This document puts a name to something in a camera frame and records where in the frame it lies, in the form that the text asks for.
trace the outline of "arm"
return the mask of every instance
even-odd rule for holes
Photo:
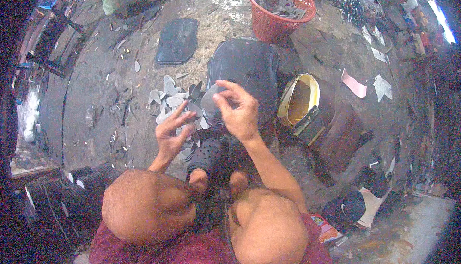
[[[227,90],[215,94],[213,100],[222,113],[228,131],[245,146],[268,189],[292,200],[301,213],[308,213],[306,201],[296,179],[269,151],[258,132],[258,101],[239,85],[216,81]],[[232,109],[228,100],[239,105]]]
[[[268,189],[290,199],[301,213],[308,213],[303,192],[296,179],[269,151],[262,138],[256,138],[242,142],[250,154],[256,169]]]
[[[195,125],[186,123],[190,119],[194,119],[196,112],[187,112],[181,115],[187,101],[179,106],[176,111],[168,117],[163,123],[155,129],[155,136],[158,142],[158,154],[154,161],[148,168],[149,171],[164,174],[168,165],[181,151],[183,143],[186,138],[195,130]],[[184,130],[178,136],[174,136],[176,128],[186,125]]]

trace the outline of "man's right hand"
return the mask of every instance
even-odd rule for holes
[[[227,89],[213,96],[227,130],[243,144],[257,138],[258,101],[238,84],[223,80],[216,81],[216,84]],[[228,101],[233,101],[238,107],[231,108]]]

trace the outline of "man's left hand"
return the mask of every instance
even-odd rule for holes
[[[196,112],[189,111],[185,114],[181,114],[186,105],[187,101],[184,101],[170,117],[166,118],[165,121],[155,129],[159,152],[149,170],[160,171],[166,169],[170,162],[181,151],[186,138],[195,130],[194,123],[186,123],[195,118]],[[176,129],[184,125],[186,125],[186,127],[176,136]]]

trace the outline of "knee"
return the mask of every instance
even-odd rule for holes
[[[161,176],[127,170],[106,189],[101,214],[115,236],[135,244],[156,237]]]
[[[239,225],[231,241],[240,263],[298,263],[308,233],[296,205],[275,193],[248,190],[234,203]]]

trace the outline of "light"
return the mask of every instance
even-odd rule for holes
[[[455,37],[453,36],[450,27],[448,27],[447,19],[443,14],[442,9],[437,6],[435,0],[428,0],[427,2],[437,16],[437,22],[445,29],[445,32],[443,33],[445,40],[447,40],[448,43],[456,43]]]

